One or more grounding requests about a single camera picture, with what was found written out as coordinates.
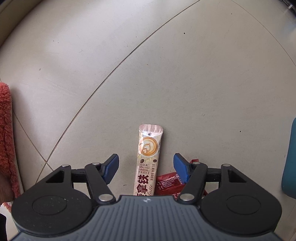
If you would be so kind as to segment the latte coffee stick sachet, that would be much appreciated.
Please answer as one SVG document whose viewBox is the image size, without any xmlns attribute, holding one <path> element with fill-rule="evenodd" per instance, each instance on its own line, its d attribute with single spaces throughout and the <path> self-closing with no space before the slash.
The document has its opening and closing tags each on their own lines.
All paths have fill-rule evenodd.
<svg viewBox="0 0 296 241">
<path fill-rule="evenodd" d="M 142 124 L 138 131 L 137 167 L 133 195 L 153 196 L 164 131 L 161 126 L 152 124 Z"/>
</svg>

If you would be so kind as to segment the dark teal trash bin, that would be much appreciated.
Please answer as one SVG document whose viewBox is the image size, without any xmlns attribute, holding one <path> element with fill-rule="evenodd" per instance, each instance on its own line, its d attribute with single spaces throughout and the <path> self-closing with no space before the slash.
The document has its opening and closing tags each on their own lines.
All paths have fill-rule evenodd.
<svg viewBox="0 0 296 241">
<path fill-rule="evenodd" d="M 288 146 L 285 168 L 281 180 L 284 194 L 295 199 L 296 197 L 296 119 L 292 122 L 290 142 Z"/>
</svg>

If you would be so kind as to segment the red foil wrapper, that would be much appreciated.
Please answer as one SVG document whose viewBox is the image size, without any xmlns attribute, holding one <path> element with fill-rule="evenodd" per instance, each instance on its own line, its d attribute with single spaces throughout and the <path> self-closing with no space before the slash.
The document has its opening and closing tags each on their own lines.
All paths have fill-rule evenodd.
<svg viewBox="0 0 296 241">
<path fill-rule="evenodd" d="M 187 183 L 182 183 L 176 171 L 158 176 L 154 195 L 171 196 L 183 204 L 199 202 L 204 197 L 208 166 L 197 159 L 189 163 L 191 164 L 191 176 Z"/>
</svg>

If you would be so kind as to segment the red fluffy slipper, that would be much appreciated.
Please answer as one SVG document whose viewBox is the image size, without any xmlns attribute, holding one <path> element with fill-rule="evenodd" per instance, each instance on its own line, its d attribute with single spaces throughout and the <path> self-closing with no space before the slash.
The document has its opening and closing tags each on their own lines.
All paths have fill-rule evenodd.
<svg viewBox="0 0 296 241">
<path fill-rule="evenodd" d="M 11 92 L 7 84 L 1 83 L 1 205 L 11 211 L 13 201 L 22 192 L 15 153 Z"/>
</svg>

